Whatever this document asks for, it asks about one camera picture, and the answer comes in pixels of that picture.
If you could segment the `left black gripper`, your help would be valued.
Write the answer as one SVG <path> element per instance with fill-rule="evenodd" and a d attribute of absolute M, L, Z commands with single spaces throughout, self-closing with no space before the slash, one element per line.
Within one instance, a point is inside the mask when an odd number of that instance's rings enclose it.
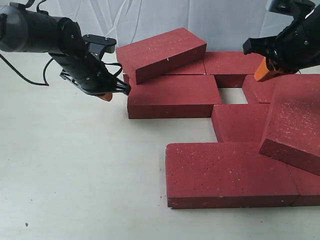
<path fill-rule="evenodd" d="M 112 93 L 128 96 L 131 92 L 129 83 L 118 80 L 91 53 L 80 57 L 52 53 L 51 57 L 70 76 L 69 81 L 87 95 L 98 96 L 101 100 L 110 102 L 113 99 Z"/>

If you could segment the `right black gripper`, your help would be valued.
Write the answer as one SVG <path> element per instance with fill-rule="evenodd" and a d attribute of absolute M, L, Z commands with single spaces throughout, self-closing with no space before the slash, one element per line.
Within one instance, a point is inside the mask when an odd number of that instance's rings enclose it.
<path fill-rule="evenodd" d="M 294 74 L 320 64 L 320 8 L 267 7 L 268 12 L 292 17 L 275 36 L 248 38 L 243 53 L 266 55 L 254 73 L 257 82 Z"/>

